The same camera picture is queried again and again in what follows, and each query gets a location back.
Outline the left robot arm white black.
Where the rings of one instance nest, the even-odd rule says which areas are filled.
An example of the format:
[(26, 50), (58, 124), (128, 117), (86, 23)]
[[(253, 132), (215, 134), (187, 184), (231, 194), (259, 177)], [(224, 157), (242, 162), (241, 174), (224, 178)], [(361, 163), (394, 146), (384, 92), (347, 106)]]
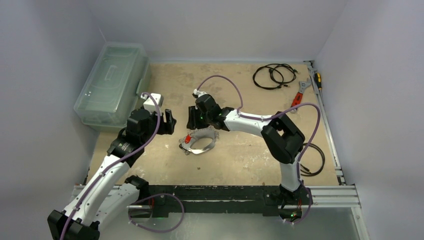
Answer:
[(101, 232), (130, 204), (142, 205), (152, 198), (148, 181), (132, 175), (114, 193), (125, 175), (155, 135), (172, 135), (176, 125), (172, 112), (157, 114), (144, 107), (133, 110), (111, 143), (92, 179), (62, 211), (47, 218), (54, 240), (97, 240)]

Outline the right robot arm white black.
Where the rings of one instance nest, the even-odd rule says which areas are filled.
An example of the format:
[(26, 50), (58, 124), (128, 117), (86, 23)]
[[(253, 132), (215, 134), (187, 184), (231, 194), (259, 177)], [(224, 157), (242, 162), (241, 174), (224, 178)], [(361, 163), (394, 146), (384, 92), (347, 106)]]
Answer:
[(190, 130), (213, 127), (227, 132), (243, 132), (261, 137), (273, 158), (279, 162), (281, 182), (279, 197), (292, 204), (302, 198), (303, 180), (299, 160), (305, 136), (295, 123), (282, 112), (260, 116), (242, 114), (233, 107), (221, 108), (208, 93), (195, 91), (195, 105), (188, 108)]

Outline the red tagged key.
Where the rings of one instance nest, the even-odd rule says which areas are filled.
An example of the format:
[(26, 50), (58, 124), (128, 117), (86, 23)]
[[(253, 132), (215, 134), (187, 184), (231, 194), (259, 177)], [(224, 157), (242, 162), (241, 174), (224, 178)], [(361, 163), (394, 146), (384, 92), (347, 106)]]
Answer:
[(184, 139), (184, 143), (185, 143), (185, 144), (189, 144), (189, 143), (190, 143), (190, 141), (191, 141), (191, 139), (192, 139), (192, 136), (191, 136), (190, 134), (188, 134), (188, 135), (185, 137), (185, 139)]

